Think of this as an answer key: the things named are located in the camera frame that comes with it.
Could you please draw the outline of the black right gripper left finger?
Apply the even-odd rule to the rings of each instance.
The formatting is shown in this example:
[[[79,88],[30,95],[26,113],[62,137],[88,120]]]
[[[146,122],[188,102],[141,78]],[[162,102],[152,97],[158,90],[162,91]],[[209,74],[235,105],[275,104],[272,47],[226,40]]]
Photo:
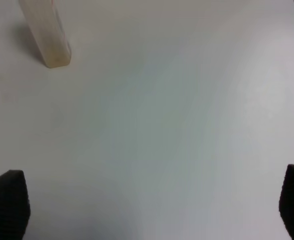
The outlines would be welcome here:
[[[0,175],[0,240],[23,239],[31,216],[31,206],[22,170]]]

